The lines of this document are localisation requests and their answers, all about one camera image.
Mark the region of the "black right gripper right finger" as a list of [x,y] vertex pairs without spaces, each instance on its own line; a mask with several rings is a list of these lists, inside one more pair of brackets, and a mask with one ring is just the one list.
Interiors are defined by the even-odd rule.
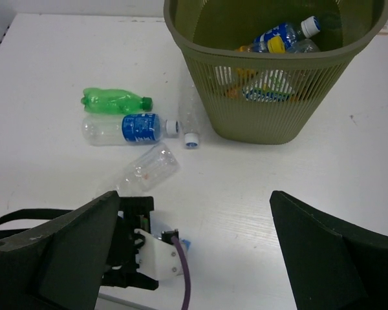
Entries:
[[388,309],[388,236],[283,191],[270,207],[298,309]]

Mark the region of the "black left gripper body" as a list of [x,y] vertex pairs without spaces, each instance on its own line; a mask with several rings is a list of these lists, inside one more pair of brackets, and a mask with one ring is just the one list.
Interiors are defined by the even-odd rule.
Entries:
[[136,230],[141,229],[148,234],[151,232],[150,212],[155,209],[154,198],[116,197],[118,210],[123,214],[116,218],[101,286],[154,291],[158,289],[158,281],[139,273],[137,269],[140,263],[136,261],[136,256],[146,244],[146,237]]

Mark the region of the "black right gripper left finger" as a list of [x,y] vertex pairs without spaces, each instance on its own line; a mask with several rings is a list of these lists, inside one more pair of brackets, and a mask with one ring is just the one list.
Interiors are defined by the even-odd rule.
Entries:
[[0,231],[0,309],[94,309],[120,197],[73,210],[38,209],[47,222]]

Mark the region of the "clear unlabelled bottle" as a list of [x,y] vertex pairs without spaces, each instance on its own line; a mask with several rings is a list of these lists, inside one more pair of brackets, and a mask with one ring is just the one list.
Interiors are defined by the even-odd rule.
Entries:
[[115,191],[121,197],[142,196],[166,181],[180,168],[165,143],[158,143],[116,174],[101,182],[95,196]]

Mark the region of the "small orange juice bottle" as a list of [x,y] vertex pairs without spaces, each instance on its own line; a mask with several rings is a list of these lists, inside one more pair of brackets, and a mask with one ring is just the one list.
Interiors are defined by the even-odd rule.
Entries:
[[231,69],[229,77],[231,78],[224,96],[229,99],[237,99],[245,88],[256,78],[258,71],[251,68]]

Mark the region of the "clear bottle yellow-orange cap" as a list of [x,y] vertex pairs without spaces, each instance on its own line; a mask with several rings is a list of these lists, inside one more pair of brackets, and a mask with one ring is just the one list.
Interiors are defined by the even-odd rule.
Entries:
[[257,53],[271,53],[271,54],[284,54],[286,52],[285,45],[280,36],[274,36],[266,43],[259,41],[250,45],[240,46],[236,49],[237,52],[257,52]]

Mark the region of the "clear bottle dark blue label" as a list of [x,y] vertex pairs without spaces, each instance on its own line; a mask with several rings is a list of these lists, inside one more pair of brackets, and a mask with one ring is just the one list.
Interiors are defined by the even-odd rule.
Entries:
[[292,24],[290,22],[281,23],[272,29],[257,36],[252,43],[266,44],[268,41],[279,36],[286,49],[289,49],[294,43],[300,42],[304,39],[310,39],[321,31],[321,25],[317,17],[310,16],[309,18],[300,22],[300,24]]

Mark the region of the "clear bottle green-blue label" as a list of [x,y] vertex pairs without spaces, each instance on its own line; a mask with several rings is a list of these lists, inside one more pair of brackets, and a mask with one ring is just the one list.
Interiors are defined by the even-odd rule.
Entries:
[[267,70],[259,73],[242,95],[248,101],[281,102],[290,99],[294,93],[286,72]]

